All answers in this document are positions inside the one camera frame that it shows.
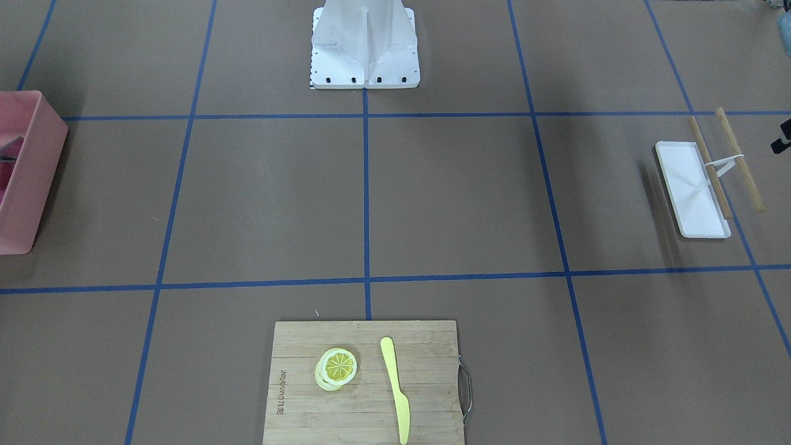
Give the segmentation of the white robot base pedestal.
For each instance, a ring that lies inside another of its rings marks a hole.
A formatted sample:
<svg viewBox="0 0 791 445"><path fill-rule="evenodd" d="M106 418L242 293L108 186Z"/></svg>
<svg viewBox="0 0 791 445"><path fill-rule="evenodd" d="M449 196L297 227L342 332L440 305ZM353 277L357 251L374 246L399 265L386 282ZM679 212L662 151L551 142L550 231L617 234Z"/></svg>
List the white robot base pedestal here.
<svg viewBox="0 0 791 445"><path fill-rule="evenodd" d="M327 1L313 11L309 85L317 90L416 88L415 12L401 1Z"/></svg>

